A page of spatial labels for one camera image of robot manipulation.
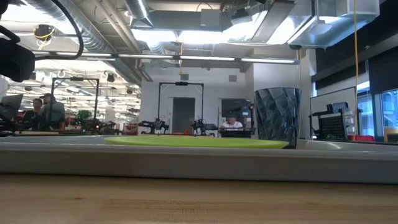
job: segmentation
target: glass wall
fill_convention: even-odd
[[[373,123],[373,103],[370,94],[358,94],[358,129],[362,135],[374,136],[374,123]]]
[[[398,127],[398,96],[397,90],[384,92],[382,95],[383,126]]]

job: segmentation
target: computer monitor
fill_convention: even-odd
[[[0,113],[7,119],[15,118],[21,106],[23,94],[14,96],[4,96],[1,98]]]
[[[251,101],[245,99],[221,100],[221,115],[224,118],[250,118]]]

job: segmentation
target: green plate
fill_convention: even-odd
[[[104,139],[108,144],[130,146],[171,146],[171,147],[224,147],[282,149],[288,142],[238,138],[199,138],[185,136],[123,136]]]

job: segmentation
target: black cable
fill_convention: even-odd
[[[51,1],[61,9],[61,11],[64,13],[64,15],[68,18],[70,24],[73,26],[73,28],[76,32],[77,38],[79,40],[79,50],[76,53],[76,55],[72,56],[72,57],[50,55],[50,56],[36,57],[35,61],[38,61],[38,60],[75,60],[81,56],[81,54],[83,53],[83,50],[84,50],[84,46],[85,46],[85,44],[83,43],[83,37],[81,36],[79,27],[77,26],[75,20],[73,20],[72,16],[69,14],[67,9],[58,0],[51,0]]]

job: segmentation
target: yellow wire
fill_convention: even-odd
[[[357,116],[358,116],[358,75],[359,75],[359,67],[358,67],[358,36],[357,36],[357,27],[356,27],[356,0],[354,0],[354,45],[355,45],[355,108],[354,108],[354,139],[356,140],[356,132],[357,132]]]
[[[301,70],[301,60],[302,60],[303,54],[302,54],[302,49],[300,49],[300,86],[299,89],[302,89],[302,70]],[[298,114],[301,116],[301,106],[298,108]],[[301,132],[301,118],[298,118],[298,136],[297,138],[300,139],[300,132]]]
[[[47,45],[47,39],[48,37],[46,37],[45,40],[42,42],[42,45],[40,45],[39,50],[42,50],[43,47]]]
[[[51,35],[54,33],[54,31],[55,31],[55,28],[52,29],[51,33],[49,33],[49,34],[47,34],[47,35],[44,35],[44,36],[36,36],[36,35],[35,35],[35,37],[38,38],[38,39],[43,39],[43,38],[46,38],[46,37],[51,36]]]

